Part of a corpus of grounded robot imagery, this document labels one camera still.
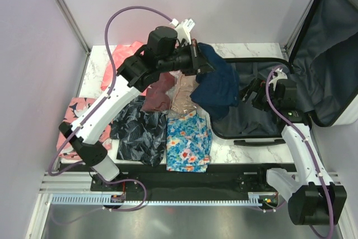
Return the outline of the navy blue garment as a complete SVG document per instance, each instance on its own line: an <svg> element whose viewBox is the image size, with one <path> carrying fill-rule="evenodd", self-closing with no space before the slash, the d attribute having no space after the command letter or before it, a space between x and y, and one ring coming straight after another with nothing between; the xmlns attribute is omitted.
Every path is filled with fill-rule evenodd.
<svg viewBox="0 0 358 239"><path fill-rule="evenodd" d="M198 46L214 71L196 76L198 86L190 97L209 114L212 121L219 121L229 114L231 106L239 104L239 75L211 45L198 43Z"/></svg>

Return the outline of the beige bra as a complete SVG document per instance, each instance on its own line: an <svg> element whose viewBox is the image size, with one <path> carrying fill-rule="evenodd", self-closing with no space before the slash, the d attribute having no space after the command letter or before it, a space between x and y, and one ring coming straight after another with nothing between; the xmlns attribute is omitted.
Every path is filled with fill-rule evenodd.
<svg viewBox="0 0 358 239"><path fill-rule="evenodd" d="M197 86L196 76L181 74L175 84L171 110L182 115L196 110L197 104L192 101L190 96Z"/></svg>

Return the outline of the maroon garment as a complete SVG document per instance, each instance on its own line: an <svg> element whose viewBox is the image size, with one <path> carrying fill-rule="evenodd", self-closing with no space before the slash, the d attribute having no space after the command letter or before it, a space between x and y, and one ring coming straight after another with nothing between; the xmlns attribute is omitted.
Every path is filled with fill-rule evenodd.
<svg viewBox="0 0 358 239"><path fill-rule="evenodd" d="M159 80L147 88L141 111L164 112L170 109L171 98L167 92L175 85L175 77L170 73L162 73Z"/></svg>

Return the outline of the blue floral garment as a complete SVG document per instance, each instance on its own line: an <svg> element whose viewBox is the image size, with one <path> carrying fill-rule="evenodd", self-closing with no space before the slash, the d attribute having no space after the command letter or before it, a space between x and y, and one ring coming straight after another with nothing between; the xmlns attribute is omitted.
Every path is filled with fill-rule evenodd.
<svg viewBox="0 0 358 239"><path fill-rule="evenodd" d="M166 170L206 172L210 164L212 133L196 110L167 119Z"/></svg>

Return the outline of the white suitcase with dark lining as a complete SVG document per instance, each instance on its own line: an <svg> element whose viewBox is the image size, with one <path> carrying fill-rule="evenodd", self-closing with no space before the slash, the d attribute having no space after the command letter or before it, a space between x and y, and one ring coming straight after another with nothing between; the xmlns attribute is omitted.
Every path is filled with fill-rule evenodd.
<svg viewBox="0 0 358 239"><path fill-rule="evenodd" d="M281 64L297 84L297 108L309 124L351 124L357 120L357 0L314 0L288 60L227 62L239 75L240 89Z"/></svg>

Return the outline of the coral pink tie-dye garment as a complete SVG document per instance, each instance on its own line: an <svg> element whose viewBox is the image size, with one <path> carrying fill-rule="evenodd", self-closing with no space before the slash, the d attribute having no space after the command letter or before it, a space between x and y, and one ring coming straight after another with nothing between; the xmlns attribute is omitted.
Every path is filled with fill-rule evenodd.
<svg viewBox="0 0 358 239"><path fill-rule="evenodd" d="M117 45L114 51L112 52L112 58L115 63L115 67L119 68L124 62L124 60L132 56L143 43L139 41L133 42L131 45ZM101 90L104 91L112 82L113 72L111 62L108 63L106 70L103 75Z"/></svg>

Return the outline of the black leaf print garment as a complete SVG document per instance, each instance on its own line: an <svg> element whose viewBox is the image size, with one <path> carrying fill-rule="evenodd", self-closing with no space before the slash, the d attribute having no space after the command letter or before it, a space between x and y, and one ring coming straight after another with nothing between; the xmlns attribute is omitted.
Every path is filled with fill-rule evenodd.
<svg viewBox="0 0 358 239"><path fill-rule="evenodd" d="M156 167L166 149L167 119L164 113L142 111L144 101L145 97L138 96L115 116L110 138L119 141L118 160Z"/></svg>

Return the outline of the pink navy floral garment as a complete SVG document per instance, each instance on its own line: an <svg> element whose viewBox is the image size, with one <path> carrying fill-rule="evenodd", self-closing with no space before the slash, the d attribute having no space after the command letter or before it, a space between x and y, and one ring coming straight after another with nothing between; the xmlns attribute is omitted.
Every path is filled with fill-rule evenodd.
<svg viewBox="0 0 358 239"><path fill-rule="evenodd" d="M65 112L64 121L72 123L80 118L96 101L96 99L89 97L74 97ZM102 132L99 141L102 143L104 148L108 151L112 149L112 139L110 138L111 123ZM70 143L66 144L64 149L61 151L60 157L69 160L80 160L80 157L76 154Z"/></svg>

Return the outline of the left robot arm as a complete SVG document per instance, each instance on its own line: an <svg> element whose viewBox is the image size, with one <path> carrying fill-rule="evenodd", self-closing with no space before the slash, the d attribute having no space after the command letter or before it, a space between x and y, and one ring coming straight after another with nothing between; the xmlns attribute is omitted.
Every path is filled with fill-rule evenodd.
<svg viewBox="0 0 358 239"><path fill-rule="evenodd" d="M80 118L60 124L65 141L110 190L121 188L123 177L99 137L127 104L157 82L162 73L171 71L192 76L212 72L214 67L188 32L180 27L159 26L150 32L146 44L115 69L109 89Z"/></svg>

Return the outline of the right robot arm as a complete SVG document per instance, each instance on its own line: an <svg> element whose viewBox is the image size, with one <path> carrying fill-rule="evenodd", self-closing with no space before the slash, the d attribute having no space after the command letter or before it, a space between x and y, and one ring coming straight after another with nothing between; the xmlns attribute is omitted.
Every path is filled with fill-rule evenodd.
<svg viewBox="0 0 358 239"><path fill-rule="evenodd" d="M242 101L247 102L253 93L256 94L251 101L253 107L269 111L276 118L298 173L294 179L283 168L271 168L256 176L257 186L264 191L273 187L279 192L295 225L335 226L347 192L334 183L319 159L305 115L296 106L296 83L278 76L268 82L255 78L241 90Z"/></svg>

